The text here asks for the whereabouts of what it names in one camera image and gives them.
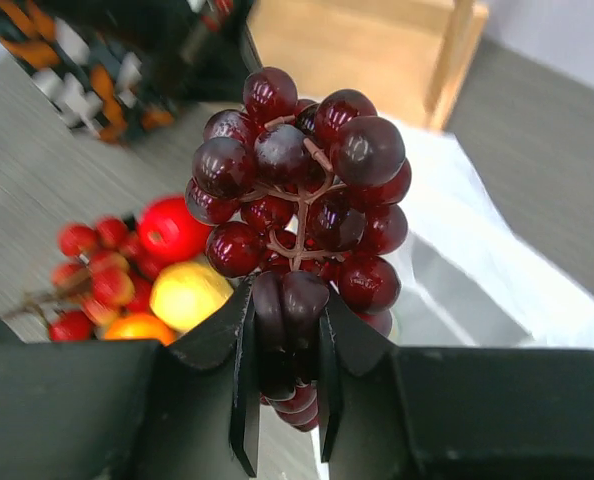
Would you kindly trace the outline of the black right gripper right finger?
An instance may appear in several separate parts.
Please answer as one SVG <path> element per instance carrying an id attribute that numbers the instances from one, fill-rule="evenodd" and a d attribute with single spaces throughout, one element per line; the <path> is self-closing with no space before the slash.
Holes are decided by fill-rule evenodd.
<path id="1" fill-rule="evenodd" d="M 594 351 L 405 347 L 332 295 L 319 441 L 333 479 L 594 479 Z"/>

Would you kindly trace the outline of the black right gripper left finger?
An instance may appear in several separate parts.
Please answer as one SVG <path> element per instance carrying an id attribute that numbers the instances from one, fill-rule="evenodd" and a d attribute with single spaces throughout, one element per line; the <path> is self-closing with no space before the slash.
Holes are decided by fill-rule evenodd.
<path id="1" fill-rule="evenodd" d="M 0 479 L 250 479 L 251 285 L 170 346 L 28 344 L 0 319 Z"/>

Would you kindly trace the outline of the fake orange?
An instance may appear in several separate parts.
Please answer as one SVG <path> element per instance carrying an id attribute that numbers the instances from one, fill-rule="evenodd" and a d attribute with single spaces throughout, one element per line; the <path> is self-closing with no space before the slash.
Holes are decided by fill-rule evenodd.
<path id="1" fill-rule="evenodd" d="M 103 333 L 102 339 L 155 339 L 163 345 L 169 345 L 177 339 L 177 333 L 154 315 L 136 313 L 114 320 Z"/>

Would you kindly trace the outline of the fake red cherry bunch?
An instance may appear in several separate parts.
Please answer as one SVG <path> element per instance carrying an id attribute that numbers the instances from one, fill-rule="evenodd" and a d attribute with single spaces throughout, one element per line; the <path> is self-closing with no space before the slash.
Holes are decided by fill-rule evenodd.
<path id="1" fill-rule="evenodd" d="M 34 319 L 50 342 L 61 343 L 92 340 L 134 315 L 152 314 L 153 279 L 139 267 L 146 254 L 134 216 L 68 223 L 57 243 L 65 260 L 53 268 L 50 286 L 24 294 L 5 321 L 17 327 Z"/>

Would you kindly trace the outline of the white plastic bag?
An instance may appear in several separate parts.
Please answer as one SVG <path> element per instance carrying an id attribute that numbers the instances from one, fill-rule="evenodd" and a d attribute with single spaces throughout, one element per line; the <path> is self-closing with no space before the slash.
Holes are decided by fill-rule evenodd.
<path id="1" fill-rule="evenodd" d="M 390 340 L 594 349 L 594 297 L 513 233 L 456 137 L 394 124 L 412 186 Z"/>

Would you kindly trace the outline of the fake yellow lemon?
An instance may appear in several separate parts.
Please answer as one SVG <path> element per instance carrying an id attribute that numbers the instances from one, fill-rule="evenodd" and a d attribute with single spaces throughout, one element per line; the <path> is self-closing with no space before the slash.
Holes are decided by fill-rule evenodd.
<path id="1" fill-rule="evenodd" d="M 233 292 L 228 280 L 210 265 L 176 263 L 154 281 L 150 309 L 171 329 L 186 333 L 224 306 Z"/>

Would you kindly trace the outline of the fake red apple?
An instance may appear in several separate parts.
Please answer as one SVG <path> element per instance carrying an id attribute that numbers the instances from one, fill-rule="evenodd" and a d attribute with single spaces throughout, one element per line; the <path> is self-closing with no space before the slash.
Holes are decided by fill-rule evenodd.
<path id="1" fill-rule="evenodd" d="M 183 195 L 151 202 L 137 222 L 138 237 L 144 249 L 171 263 L 202 254 L 211 231 L 210 226 L 190 214 Z"/>

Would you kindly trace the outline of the fake purple grapes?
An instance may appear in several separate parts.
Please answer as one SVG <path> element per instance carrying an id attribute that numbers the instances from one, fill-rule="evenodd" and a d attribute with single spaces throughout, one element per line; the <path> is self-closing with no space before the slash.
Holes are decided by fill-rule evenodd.
<path id="1" fill-rule="evenodd" d="M 408 234 L 412 171 L 398 129 L 353 89 L 302 99 L 276 67 L 251 73 L 243 106 L 214 114 L 193 157 L 191 215 L 211 228 L 221 275 L 252 278 L 260 400 L 317 425 L 318 323 L 338 293 L 382 335 L 401 282 L 387 255 Z"/>

